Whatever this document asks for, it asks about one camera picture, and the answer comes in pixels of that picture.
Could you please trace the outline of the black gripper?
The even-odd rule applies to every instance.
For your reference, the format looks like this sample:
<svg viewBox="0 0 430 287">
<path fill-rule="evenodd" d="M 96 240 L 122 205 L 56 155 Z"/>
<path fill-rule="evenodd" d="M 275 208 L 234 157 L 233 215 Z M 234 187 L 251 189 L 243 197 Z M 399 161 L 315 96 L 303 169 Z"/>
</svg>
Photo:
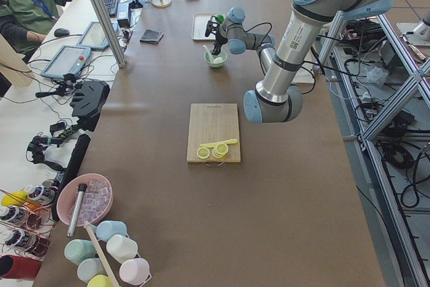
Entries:
<svg viewBox="0 0 430 287">
<path fill-rule="evenodd" d="M 215 37 L 214 47 L 211 51 L 212 55 L 219 55 L 224 45 L 224 36 L 221 36 L 220 34 L 220 28 L 222 27 L 223 23 L 219 24 L 216 21 L 216 16 L 217 15 L 210 16 L 210 19 L 206 24 L 206 29 L 204 34 L 206 38 L 208 38 L 211 35 Z"/>
</svg>

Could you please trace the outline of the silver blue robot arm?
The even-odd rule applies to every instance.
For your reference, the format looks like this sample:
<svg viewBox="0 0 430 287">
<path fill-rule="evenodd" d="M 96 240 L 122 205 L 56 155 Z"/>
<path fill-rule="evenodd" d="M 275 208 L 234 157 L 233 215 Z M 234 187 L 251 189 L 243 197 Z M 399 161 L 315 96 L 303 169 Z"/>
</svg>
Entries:
<svg viewBox="0 0 430 287">
<path fill-rule="evenodd" d="M 245 93 L 243 108 L 254 123 L 287 122 L 302 109 L 302 93 L 292 81 L 302 67 L 306 54 L 325 23 L 333 21 L 338 11 L 347 19 L 371 17 L 387 12 L 394 0 L 292 0 L 292 14 L 278 47 L 266 34 L 244 30 L 245 12 L 233 7 L 222 22 L 208 23 L 207 31 L 216 37 L 214 54 L 222 45 L 230 53 L 254 50 L 259 56 L 265 77 Z"/>
</svg>

